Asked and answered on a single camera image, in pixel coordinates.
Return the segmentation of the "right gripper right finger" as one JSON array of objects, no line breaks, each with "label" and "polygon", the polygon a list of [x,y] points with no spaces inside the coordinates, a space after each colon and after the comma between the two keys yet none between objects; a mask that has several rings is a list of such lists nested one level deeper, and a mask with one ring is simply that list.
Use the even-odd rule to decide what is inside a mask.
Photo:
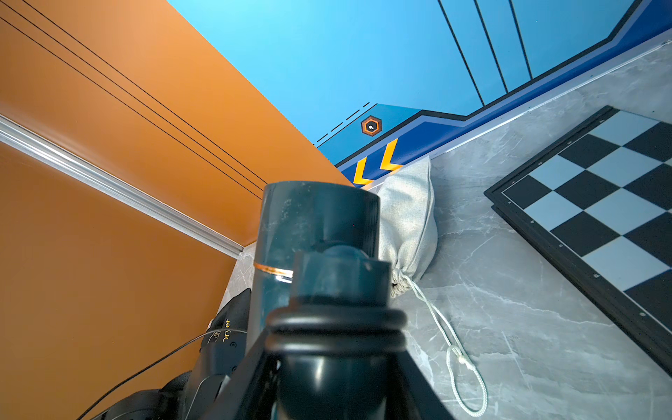
[{"label": "right gripper right finger", "polygon": [[401,376],[404,404],[411,419],[453,420],[454,417],[423,376],[408,352],[399,353],[397,363]]}]

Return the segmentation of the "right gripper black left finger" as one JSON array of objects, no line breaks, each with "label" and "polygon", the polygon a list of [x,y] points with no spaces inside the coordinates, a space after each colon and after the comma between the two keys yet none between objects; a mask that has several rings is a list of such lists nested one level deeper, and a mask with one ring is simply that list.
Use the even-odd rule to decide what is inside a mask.
[{"label": "right gripper black left finger", "polygon": [[201,419],[272,419],[278,390],[278,359],[255,343]]}]

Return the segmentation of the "black drawstring dryer bag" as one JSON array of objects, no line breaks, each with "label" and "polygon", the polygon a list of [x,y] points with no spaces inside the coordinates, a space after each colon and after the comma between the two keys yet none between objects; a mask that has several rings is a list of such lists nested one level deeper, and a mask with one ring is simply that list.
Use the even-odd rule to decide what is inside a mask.
[{"label": "black drawstring dryer bag", "polygon": [[187,382],[181,406],[182,419],[198,419],[217,399],[224,383],[242,362],[250,316],[250,288],[233,297],[218,311],[201,341],[201,351]]}]

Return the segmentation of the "dark green hair dryer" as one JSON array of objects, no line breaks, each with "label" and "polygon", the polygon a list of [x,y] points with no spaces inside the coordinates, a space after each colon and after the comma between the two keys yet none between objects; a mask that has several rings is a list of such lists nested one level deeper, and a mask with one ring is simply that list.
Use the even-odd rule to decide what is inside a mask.
[{"label": "dark green hair dryer", "polygon": [[276,366],[276,419],[382,419],[404,315],[389,307],[379,198],[285,181],[264,191],[250,323]]}]

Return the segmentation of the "beige cloth bag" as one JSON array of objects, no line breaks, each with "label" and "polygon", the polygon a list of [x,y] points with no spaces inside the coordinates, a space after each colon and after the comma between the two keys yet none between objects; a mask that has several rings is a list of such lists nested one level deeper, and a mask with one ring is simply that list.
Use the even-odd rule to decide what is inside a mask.
[{"label": "beige cloth bag", "polygon": [[[392,267],[390,297],[396,299],[406,292],[413,292],[425,304],[447,345],[446,367],[453,395],[462,411],[472,418],[480,418],[488,409],[486,383],[450,321],[432,304],[418,285],[436,255],[439,240],[434,216],[432,161],[424,157],[404,166],[383,182],[377,195],[381,201],[378,258],[390,263]],[[460,395],[452,358],[471,371],[479,383],[479,409],[468,407]]]}]

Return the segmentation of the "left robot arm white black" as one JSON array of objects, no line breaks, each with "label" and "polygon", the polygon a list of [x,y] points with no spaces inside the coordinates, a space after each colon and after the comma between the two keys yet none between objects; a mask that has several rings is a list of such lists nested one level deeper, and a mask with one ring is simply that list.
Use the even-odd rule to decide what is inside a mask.
[{"label": "left robot arm white black", "polygon": [[94,419],[177,419],[191,374],[191,371],[187,371],[173,378],[163,388],[141,390],[125,397],[94,416]]}]

